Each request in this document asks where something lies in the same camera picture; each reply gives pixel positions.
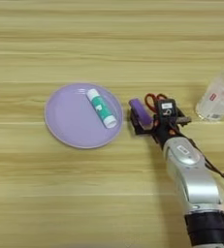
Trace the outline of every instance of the wood grain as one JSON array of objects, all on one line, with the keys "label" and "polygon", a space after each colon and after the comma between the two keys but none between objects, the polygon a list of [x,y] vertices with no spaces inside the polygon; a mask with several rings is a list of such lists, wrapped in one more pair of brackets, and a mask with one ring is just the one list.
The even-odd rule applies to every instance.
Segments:
[{"label": "wood grain", "polygon": [[[147,92],[174,97],[194,120],[185,134],[224,171],[224,120],[194,113],[221,70],[221,0],[0,1],[0,248],[190,247],[160,148],[131,134],[126,112]],[[44,124],[50,94],[76,81],[123,106],[103,148],[67,147]]]}]

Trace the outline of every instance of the purple plate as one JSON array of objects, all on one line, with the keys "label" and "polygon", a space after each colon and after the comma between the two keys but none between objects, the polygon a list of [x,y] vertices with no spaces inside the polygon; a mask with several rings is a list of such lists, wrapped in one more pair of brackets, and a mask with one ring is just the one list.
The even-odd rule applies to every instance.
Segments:
[{"label": "purple plate", "polygon": [[[105,99],[117,120],[107,129],[86,97],[95,88]],[[74,83],[54,92],[45,109],[45,121],[52,134],[62,142],[77,148],[96,148],[112,141],[121,130],[122,107],[105,88],[91,83]]]}]

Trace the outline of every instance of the bottle label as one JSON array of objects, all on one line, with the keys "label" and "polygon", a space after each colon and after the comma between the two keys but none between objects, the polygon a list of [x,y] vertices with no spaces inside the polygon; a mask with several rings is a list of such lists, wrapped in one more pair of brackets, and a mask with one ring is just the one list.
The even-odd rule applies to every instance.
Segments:
[{"label": "bottle label", "polygon": [[101,96],[93,98],[91,103],[102,120],[112,115],[111,111],[109,110]]},{"label": "bottle label", "polygon": [[214,84],[198,104],[197,111],[205,119],[219,120],[224,115],[224,87]]}]

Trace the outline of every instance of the white glue stick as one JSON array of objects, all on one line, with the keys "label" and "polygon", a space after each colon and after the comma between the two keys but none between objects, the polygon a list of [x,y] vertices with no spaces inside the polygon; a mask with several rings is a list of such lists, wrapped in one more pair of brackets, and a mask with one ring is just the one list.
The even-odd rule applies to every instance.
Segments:
[{"label": "white glue stick", "polygon": [[114,115],[112,115],[112,112],[106,105],[104,99],[99,94],[99,92],[96,89],[90,89],[87,91],[86,96],[91,102],[92,106],[96,110],[97,114],[101,118],[106,128],[115,127],[117,124],[117,121]]}]

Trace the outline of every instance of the water bottle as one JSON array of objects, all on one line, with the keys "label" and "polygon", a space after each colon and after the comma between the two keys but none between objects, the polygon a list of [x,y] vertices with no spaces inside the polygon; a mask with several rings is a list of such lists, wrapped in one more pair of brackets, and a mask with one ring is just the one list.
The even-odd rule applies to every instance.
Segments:
[{"label": "water bottle", "polygon": [[198,115],[208,121],[218,121],[224,116],[224,72],[214,79],[196,106]]}]

